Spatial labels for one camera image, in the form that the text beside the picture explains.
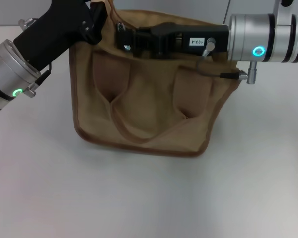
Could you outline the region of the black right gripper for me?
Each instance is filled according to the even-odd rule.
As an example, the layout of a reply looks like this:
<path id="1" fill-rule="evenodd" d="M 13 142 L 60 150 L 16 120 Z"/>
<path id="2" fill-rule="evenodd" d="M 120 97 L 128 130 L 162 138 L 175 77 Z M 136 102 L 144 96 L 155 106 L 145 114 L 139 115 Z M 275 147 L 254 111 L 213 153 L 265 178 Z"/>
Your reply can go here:
<path id="1" fill-rule="evenodd" d="M 201 56 L 204 51 L 223 53 L 228 49 L 227 25 L 179 25 L 162 23 L 152 28 L 129 28 L 117 24 L 117 48 L 140 56 L 148 51 L 151 57 L 170 53 Z"/>

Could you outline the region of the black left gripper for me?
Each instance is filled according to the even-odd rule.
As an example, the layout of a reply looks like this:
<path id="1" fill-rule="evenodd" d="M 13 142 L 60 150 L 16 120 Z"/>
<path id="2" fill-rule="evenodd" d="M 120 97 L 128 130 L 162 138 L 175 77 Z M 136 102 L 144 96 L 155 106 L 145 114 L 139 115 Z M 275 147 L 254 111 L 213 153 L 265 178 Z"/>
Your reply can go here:
<path id="1" fill-rule="evenodd" d="M 48 11 L 24 30 L 13 43 L 36 70 L 43 70 L 79 41 L 92 45 L 102 40 L 108 17 L 105 2 L 53 0 Z"/>

